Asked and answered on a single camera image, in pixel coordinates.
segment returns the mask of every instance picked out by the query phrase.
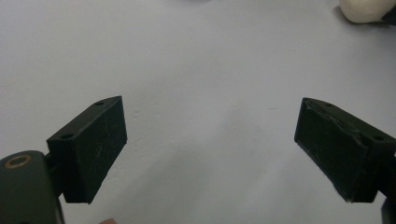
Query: white table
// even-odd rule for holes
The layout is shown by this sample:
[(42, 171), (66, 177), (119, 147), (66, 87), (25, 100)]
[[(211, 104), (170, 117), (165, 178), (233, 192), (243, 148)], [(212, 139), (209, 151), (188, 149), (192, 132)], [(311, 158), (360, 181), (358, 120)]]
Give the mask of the white table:
[(122, 95), (128, 144), (67, 223), (381, 223), (294, 143), (303, 97), (396, 136), (396, 29), (337, 1), (0, 3), (0, 158)]

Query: white object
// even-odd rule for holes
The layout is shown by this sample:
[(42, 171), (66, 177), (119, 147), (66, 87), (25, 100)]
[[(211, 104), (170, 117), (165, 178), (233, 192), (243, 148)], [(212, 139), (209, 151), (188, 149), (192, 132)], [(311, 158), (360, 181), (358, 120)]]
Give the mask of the white object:
[(340, 0), (340, 7), (347, 19), (356, 23), (381, 21), (396, 0)]

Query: gray surface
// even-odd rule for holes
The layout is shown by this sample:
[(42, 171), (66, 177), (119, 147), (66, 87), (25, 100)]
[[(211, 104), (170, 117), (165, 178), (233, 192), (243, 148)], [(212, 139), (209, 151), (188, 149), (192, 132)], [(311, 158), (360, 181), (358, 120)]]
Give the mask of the gray surface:
[(0, 157), (122, 95), (128, 145), (67, 223), (380, 223), (293, 142), (304, 96), (396, 136), (396, 29), (336, 1), (0, 2)]

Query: round joint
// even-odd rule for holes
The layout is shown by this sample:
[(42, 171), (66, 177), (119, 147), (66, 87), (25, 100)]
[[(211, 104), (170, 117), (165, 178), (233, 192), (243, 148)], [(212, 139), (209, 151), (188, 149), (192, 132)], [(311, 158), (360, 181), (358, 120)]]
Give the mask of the round joint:
[(4, 167), (6, 167), (7, 169), (15, 169), (15, 168), (24, 166), (31, 159), (32, 159), (32, 156), (27, 155), (27, 154), (16, 156), (16, 157), (13, 157), (13, 158), (9, 159), (8, 161), (6, 161), (6, 163), (4, 164)]

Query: white rounded object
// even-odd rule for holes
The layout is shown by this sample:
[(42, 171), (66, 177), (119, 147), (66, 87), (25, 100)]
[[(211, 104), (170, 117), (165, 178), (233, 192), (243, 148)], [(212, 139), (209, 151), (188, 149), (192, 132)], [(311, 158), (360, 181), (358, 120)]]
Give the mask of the white rounded object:
[(355, 23), (381, 21), (396, 0), (340, 0), (340, 7), (346, 18)]

